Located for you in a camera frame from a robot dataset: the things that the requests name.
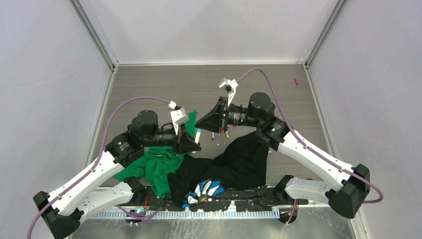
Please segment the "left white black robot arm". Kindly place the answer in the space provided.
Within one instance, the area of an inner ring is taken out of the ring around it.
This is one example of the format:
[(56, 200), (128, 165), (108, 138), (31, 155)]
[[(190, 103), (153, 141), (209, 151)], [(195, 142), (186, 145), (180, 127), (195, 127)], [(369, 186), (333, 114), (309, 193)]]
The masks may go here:
[(126, 169), (144, 155), (145, 148), (164, 146), (174, 154), (199, 151), (194, 139), (196, 116), (184, 108), (170, 112), (170, 127), (159, 126), (154, 111), (141, 111), (127, 130), (115, 136), (90, 165), (60, 188), (38, 192), (34, 203), (53, 238), (64, 239), (95, 214), (113, 206), (138, 206), (146, 188), (136, 176), (125, 176), (116, 186), (94, 193), (107, 179)]

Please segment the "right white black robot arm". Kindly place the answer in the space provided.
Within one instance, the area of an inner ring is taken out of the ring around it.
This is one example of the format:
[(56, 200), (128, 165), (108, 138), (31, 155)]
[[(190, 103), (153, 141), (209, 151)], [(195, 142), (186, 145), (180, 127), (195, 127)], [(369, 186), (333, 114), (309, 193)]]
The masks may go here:
[(197, 121), (196, 127), (215, 133), (226, 132), (229, 125), (256, 129), (261, 144), (287, 155), (317, 174), (321, 180), (284, 176), (277, 184), (277, 200), (284, 205), (294, 199), (328, 204), (339, 215), (352, 219), (359, 211), (370, 187), (370, 170), (363, 164), (353, 166), (329, 155), (310, 143), (287, 123), (274, 115), (275, 105), (266, 93), (250, 96), (248, 106), (236, 106), (228, 97), (219, 97), (215, 107)]

